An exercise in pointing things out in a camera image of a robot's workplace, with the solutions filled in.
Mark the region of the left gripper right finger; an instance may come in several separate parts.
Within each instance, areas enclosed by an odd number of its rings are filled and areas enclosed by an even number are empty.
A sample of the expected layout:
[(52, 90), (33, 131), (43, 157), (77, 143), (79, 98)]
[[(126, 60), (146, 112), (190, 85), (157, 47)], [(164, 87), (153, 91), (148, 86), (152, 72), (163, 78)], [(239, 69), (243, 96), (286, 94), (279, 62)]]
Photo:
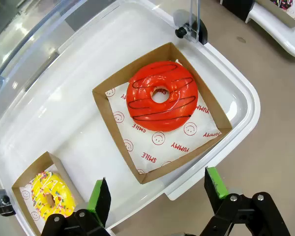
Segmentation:
[(205, 168), (204, 187), (214, 215), (202, 236), (228, 236), (235, 224), (244, 224), (253, 236), (289, 236), (290, 232), (267, 192), (252, 198), (229, 193), (215, 167)]

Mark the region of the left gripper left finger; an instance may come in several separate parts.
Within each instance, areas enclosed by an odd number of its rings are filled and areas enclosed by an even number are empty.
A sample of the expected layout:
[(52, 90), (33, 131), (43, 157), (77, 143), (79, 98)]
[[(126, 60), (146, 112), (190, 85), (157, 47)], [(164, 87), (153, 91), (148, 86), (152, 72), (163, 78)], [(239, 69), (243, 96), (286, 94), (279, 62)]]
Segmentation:
[(69, 217), (59, 213), (47, 218), (43, 236), (108, 236), (105, 226), (111, 194), (105, 178), (97, 180), (88, 203), (79, 204)]

